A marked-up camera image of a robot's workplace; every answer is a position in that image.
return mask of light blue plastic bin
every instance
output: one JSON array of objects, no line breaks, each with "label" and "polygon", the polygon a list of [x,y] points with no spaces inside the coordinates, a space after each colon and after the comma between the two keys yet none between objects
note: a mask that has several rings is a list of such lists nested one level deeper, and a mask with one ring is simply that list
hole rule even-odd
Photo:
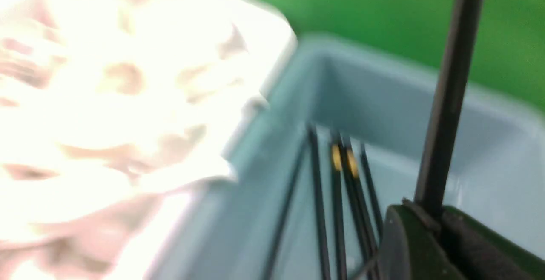
[{"label": "light blue plastic bin", "polygon": [[[216,186],[181,233],[164,279],[260,279],[305,123],[366,143],[385,213],[415,190],[437,72],[336,38],[304,38],[230,159],[241,182]],[[324,207],[333,278],[335,247],[327,136],[320,132]],[[307,154],[281,245],[276,276],[319,279],[316,220]],[[545,127],[528,108],[470,86],[463,105],[445,204],[545,258]],[[344,207],[348,270],[362,263]],[[200,234],[200,243],[192,237]]]}]

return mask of green wall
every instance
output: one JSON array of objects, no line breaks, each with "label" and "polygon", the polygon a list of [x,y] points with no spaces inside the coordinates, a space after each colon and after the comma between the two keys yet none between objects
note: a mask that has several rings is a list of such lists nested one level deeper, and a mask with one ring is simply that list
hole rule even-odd
[{"label": "green wall", "polygon": [[[263,0],[296,33],[329,31],[438,67],[453,0]],[[485,0],[470,80],[545,112],[545,0]]]}]

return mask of gold connector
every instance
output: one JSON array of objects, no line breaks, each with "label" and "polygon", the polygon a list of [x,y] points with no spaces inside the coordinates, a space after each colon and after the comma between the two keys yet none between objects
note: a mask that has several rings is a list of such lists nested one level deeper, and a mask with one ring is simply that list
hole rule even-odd
[{"label": "gold connector", "polygon": [[360,179],[360,176],[358,174],[358,165],[356,164],[356,158],[354,157],[354,153],[352,150],[348,150],[348,165],[350,166],[350,171],[352,172],[352,176],[354,179]]},{"label": "gold connector", "polygon": [[341,171],[341,152],[338,145],[333,145],[331,147],[331,157],[333,158],[335,170]]}]

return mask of thin black rod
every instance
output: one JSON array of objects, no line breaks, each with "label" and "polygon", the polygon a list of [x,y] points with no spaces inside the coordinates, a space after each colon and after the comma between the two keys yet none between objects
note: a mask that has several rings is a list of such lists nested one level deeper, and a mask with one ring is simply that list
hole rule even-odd
[{"label": "thin black rod", "polygon": [[[352,210],[352,218],[354,219],[354,226],[356,226],[356,236],[358,237],[358,242],[360,244],[360,250],[364,261],[369,261],[373,257],[374,249],[370,245],[369,236],[372,234],[372,228],[366,226],[364,222],[364,216],[362,210],[360,209],[360,203],[358,202],[358,195],[356,187],[354,186],[353,174],[348,164],[348,156],[346,147],[343,145],[342,141],[337,142],[337,145],[340,147],[341,152],[341,165],[343,170],[344,181],[348,193],[348,200],[350,202],[350,209]],[[377,279],[374,271],[371,274],[372,280]]]},{"label": "thin black rod", "polygon": [[314,179],[314,202],[316,207],[316,224],[318,227],[318,246],[320,248],[321,277],[331,279],[329,268],[329,251],[327,250],[327,233],[325,229],[324,198],[321,191],[320,155],[318,137],[314,127],[308,127],[308,139],[312,155],[312,177]]},{"label": "thin black rod", "polygon": [[[373,256],[377,253],[378,248],[376,246],[376,239],[373,232],[373,225],[371,224],[371,219],[369,215],[369,210],[367,208],[367,202],[365,201],[364,191],[361,186],[360,175],[358,173],[358,162],[354,157],[354,152],[350,142],[346,142],[342,147],[342,159],[346,161],[344,168],[346,169],[345,175],[349,177],[347,183],[351,183],[352,191],[356,196],[356,204],[358,207],[358,212],[360,213],[360,218],[363,222],[363,232],[367,240],[366,244],[368,247],[367,253],[368,257],[366,262],[371,260]],[[370,271],[370,279],[378,279],[378,269],[373,268]]]},{"label": "thin black rod", "polygon": [[376,191],[373,183],[373,177],[371,176],[371,169],[369,167],[369,161],[367,160],[367,153],[365,151],[365,144],[361,143],[361,152],[360,152],[360,161],[362,169],[364,170],[365,182],[367,185],[367,190],[369,191],[369,197],[371,201],[371,208],[373,208],[373,215],[376,224],[376,231],[378,233],[379,239],[382,239],[382,213],[380,213],[380,205],[378,203],[378,197],[376,196]]},{"label": "thin black rod", "polygon": [[344,218],[342,205],[341,151],[331,145],[331,185],[333,188],[333,221],[335,222],[335,246],[337,250],[337,274],[339,280],[347,280],[346,247],[344,245]]},{"label": "thin black rod", "polygon": [[290,213],[290,205],[292,204],[293,193],[297,185],[298,177],[300,177],[301,164],[305,157],[305,148],[307,147],[307,141],[303,140],[301,147],[299,148],[297,160],[292,170],[292,176],[290,178],[290,184],[286,191],[286,197],[284,199],[284,206],[280,212],[280,219],[276,224],[275,234],[272,240],[272,248],[265,265],[265,271],[263,274],[263,280],[270,280],[274,276],[274,268],[276,266],[276,259],[278,257],[278,251],[280,250],[280,244],[282,242],[282,236],[284,235],[284,229],[286,228],[286,222],[288,220],[288,214]]},{"label": "thin black rod", "polygon": [[452,12],[414,196],[414,201],[435,218],[441,214],[482,2],[455,0]]}]

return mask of black wire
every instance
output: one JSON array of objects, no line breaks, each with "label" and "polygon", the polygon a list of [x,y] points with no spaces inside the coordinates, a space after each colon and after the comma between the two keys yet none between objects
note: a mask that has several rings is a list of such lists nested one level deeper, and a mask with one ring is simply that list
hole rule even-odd
[{"label": "black wire", "polygon": [[365,182],[367,185],[367,190],[369,191],[369,197],[371,201],[371,208],[373,208],[373,215],[375,219],[376,224],[376,231],[378,233],[378,237],[381,240],[382,239],[382,227],[383,227],[383,220],[382,220],[382,213],[380,213],[380,205],[378,203],[378,198],[376,197],[376,191],[373,184],[373,177],[371,176],[371,169],[369,168],[369,162],[367,160],[367,153],[365,152],[365,146],[362,143],[361,144],[361,165],[362,169],[364,170],[365,175]]},{"label": "black wire", "polygon": [[314,196],[316,207],[316,222],[318,227],[318,245],[320,248],[321,277],[331,279],[329,268],[329,252],[327,250],[327,233],[325,229],[324,199],[321,191],[320,156],[318,152],[318,137],[313,126],[308,127],[308,139],[312,155],[312,177],[314,179]]},{"label": "black wire", "polygon": [[286,199],[284,199],[284,206],[282,207],[282,211],[280,213],[280,220],[276,224],[274,239],[272,242],[272,248],[270,250],[269,257],[267,259],[267,264],[265,265],[265,272],[263,274],[263,280],[270,280],[273,278],[274,274],[274,267],[276,265],[276,259],[278,257],[278,251],[280,249],[280,244],[282,241],[282,236],[284,235],[284,228],[286,227],[286,222],[288,219],[288,214],[290,211],[290,205],[293,198],[293,193],[295,192],[295,186],[298,181],[298,177],[302,160],[305,156],[305,148],[307,146],[307,142],[305,140],[302,141],[301,147],[299,148],[297,160],[295,161],[295,165],[292,171],[292,177],[290,180],[290,185],[288,186],[288,191],[286,192]]},{"label": "black wire", "polygon": [[342,204],[342,177],[341,177],[340,147],[331,145],[331,183],[333,188],[333,220],[335,222],[335,246],[337,250],[337,273],[339,280],[347,279],[346,247],[344,245],[344,219]]},{"label": "black wire", "polygon": [[[376,240],[373,233],[373,226],[370,221],[367,204],[365,202],[363,189],[361,187],[359,175],[357,173],[357,164],[354,159],[354,153],[350,145],[345,145],[341,142],[341,160],[346,181],[348,196],[350,199],[350,207],[352,208],[352,216],[358,233],[358,240],[362,248],[362,255],[365,261],[377,253]],[[378,270],[370,271],[370,279],[377,280]]]}]

